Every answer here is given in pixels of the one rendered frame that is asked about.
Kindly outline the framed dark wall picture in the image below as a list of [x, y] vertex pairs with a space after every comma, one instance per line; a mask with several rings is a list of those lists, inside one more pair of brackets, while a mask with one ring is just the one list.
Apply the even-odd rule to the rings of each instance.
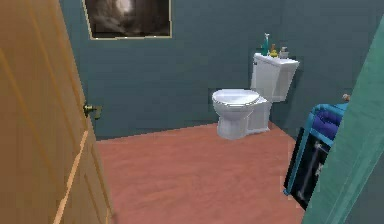
[[92, 39], [170, 38], [170, 0], [83, 0]]

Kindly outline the white toilet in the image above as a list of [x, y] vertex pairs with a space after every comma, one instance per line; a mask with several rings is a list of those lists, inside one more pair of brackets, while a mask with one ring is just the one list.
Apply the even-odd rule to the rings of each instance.
[[286, 100], [299, 64], [294, 59], [255, 53], [248, 89], [226, 88], [212, 94], [218, 115], [217, 134], [236, 140], [269, 131], [272, 105]]

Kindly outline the green shower curtain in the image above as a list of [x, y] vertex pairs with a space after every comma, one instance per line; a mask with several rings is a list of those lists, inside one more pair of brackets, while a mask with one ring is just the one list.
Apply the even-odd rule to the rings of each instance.
[[384, 154], [384, 15], [301, 224], [345, 224]]

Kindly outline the blue frame laundry hamper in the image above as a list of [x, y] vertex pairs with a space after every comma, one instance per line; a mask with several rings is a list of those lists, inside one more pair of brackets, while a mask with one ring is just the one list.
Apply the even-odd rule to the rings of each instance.
[[310, 202], [335, 139], [327, 138], [312, 127], [314, 117], [318, 111], [326, 110], [343, 118], [347, 106], [347, 103], [316, 105], [299, 130], [283, 184], [283, 193], [286, 196], [291, 195], [303, 209]]

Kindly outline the teal spray bottle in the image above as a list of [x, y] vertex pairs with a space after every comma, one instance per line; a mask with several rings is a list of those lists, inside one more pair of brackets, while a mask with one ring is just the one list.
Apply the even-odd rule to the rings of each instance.
[[267, 56], [269, 52], [269, 33], [264, 33], [264, 42], [262, 44], [262, 55]]

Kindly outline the purple blue cloth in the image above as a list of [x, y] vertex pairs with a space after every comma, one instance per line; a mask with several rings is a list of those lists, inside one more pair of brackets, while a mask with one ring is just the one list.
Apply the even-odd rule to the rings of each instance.
[[320, 110], [314, 117], [312, 127], [327, 138], [333, 140], [337, 134], [342, 117], [330, 111]]

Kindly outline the brown wooden room door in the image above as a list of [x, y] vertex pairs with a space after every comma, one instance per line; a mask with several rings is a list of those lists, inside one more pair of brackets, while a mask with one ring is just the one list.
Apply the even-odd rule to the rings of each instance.
[[0, 0], [0, 224], [115, 224], [84, 104], [59, 0]]

